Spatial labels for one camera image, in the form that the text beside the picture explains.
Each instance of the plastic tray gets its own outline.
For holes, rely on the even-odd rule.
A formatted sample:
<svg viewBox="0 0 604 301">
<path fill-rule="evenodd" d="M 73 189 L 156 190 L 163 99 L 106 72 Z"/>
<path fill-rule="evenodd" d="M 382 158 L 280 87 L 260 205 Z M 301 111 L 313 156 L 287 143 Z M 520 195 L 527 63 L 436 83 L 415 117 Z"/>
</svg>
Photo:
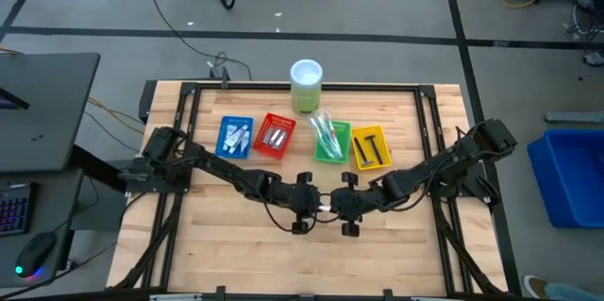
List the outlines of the plastic tray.
<svg viewBox="0 0 604 301">
<path fill-rule="evenodd" d="M 281 145 L 279 149 L 275 149 L 273 148 L 273 146 L 264 143 L 263 141 L 264 135 L 271 127 L 277 127 L 287 131 L 285 140 L 283 140 L 283 145 Z M 287 150 L 287 146 L 290 144 L 290 140 L 292 139 L 292 135 L 294 134 L 294 129 L 295 120 L 277 116 L 274 113 L 267 113 L 266 117 L 264 117 L 264 121 L 262 122 L 262 126 L 260 127 L 260 131 L 258 132 L 258 136 L 254 141 L 254 150 L 274 159 L 283 159 L 283 156 L 285 155 L 285 150 Z"/>
<path fill-rule="evenodd" d="M 549 222 L 604 227 L 604 131 L 548 130 L 528 150 Z"/>
<path fill-rule="evenodd" d="M 223 145 L 227 139 L 227 125 L 235 125 L 238 129 L 247 125 L 247 131 L 249 131 L 249 144 L 245 147 L 243 152 L 241 147 L 238 146 L 235 153 L 229 154 L 228 150 L 223 150 Z M 224 116 L 220 123 L 220 131 L 218 131 L 218 141 L 216 141 L 216 155 L 224 157 L 226 159 L 247 159 L 249 156 L 250 144 L 253 140 L 254 133 L 254 119 L 251 117 L 240 117 L 240 116 Z"/>
<path fill-rule="evenodd" d="M 317 140 L 314 145 L 314 160 L 327 163 L 348 163 L 350 152 L 350 123 L 333 121 L 332 124 L 333 129 L 336 131 L 336 138 L 342 149 L 343 156 L 341 159 L 331 159 Z"/>
<path fill-rule="evenodd" d="M 359 170 L 377 169 L 393 165 L 393 162 L 390 158 L 390 150 L 388 149 L 388 144 L 386 143 L 386 137 L 384 136 L 384 130 L 380 125 L 354 127 L 352 130 L 350 130 L 350 135 L 352 139 L 352 147 L 355 149 L 355 158 L 357 159 L 357 166 L 359 167 Z M 376 135 L 374 142 L 376 143 L 376 147 L 379 151 L 383 164 L 379 164 L 378 157 L 374 153 L 371 142 L 365 139 L 365 137 L 370 135 Z M 361 145 L 362 151 L 367 157 L 367 160 L 372 160 L 373 163 L 367 166 L 362 165 L 361 153 L 359 152 L 357 145 L 354 143 L 355 137 L 359 140 L 359 144 Z"/>
</svg>

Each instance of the red tray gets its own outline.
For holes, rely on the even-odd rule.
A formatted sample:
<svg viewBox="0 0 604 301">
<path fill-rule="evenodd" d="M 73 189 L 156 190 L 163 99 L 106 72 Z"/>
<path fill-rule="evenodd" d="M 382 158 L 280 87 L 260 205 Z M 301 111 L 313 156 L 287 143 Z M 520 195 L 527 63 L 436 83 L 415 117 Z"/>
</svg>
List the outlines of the red tray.
<svg viewBox="0 0 604 301">
<path fill-rule="evenodd" d="M 287 136 L 279 149 L 275 149 L 273 146 L 263 142 L 264 136 L 270 127 L 278 127 L 287 131 Z M 274 113 L 267 113 L 262 122 L 262 126 L 260 127 L 260 131 L 258 132 L 258 136 L 256 136 L 256 140 L 254 141 L 254 150 L 274 159 L 282 159 L 283 155 L 285 155 L 285 150 L 292 139 L 294 128 L 295 120 L 277 116 Z"/>
</svg>

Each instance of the clear plastic bag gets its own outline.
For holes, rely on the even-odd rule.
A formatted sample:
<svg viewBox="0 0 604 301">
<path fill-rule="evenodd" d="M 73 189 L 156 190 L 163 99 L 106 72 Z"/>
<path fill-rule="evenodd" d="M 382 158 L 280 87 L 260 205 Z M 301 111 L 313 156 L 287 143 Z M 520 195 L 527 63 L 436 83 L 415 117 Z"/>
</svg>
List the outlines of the clear plastic bag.
<svg viewBox="0 0 604 301">
<path fill-rule="evenodd" d="M 323 150 L 331 159 L 341 159 L 342 148 L 331 123 L 331 115 L 326 109 L 316 110 L 310 117 L 310 125 Z"/>
</svg>

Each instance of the computer mouse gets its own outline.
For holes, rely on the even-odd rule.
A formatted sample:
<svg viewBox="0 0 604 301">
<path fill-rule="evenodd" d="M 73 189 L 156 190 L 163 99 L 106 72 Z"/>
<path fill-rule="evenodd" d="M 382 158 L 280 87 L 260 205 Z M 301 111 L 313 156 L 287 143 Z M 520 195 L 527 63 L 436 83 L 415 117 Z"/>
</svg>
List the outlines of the computer mouse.
<svg viewBox="0 0 604 301">
<path fill-rule="evenodd" d="M 52 232 L 34 236 L 21 250 L 21 254 L 15 262 L 15 273 L 20 277 L 34 275 L 42 267 L 54 244 L 55 234 Z"/>
</svg>

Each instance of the green tray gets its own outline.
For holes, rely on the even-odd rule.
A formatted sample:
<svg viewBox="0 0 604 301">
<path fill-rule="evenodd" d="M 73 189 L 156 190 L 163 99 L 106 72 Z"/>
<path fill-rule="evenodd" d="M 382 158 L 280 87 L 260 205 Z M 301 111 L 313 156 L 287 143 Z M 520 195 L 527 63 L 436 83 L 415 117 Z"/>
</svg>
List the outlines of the green tray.
<svg viewBox="0 0 604 301">
<path fill-rule="evenodd" d="M 350 151 L 350 123 L 347 122 L 336 122 L 333 121 L 333 129 L 336 130 L 336 137 L 338 138 L 338 144 L 342 148 L 341 159 L 330 159 L 326 154 L 319 140 L 314 144 L 314 160 L 327 162 L 327 163 L 348 163 L 349 151 Z"/>
</svg>

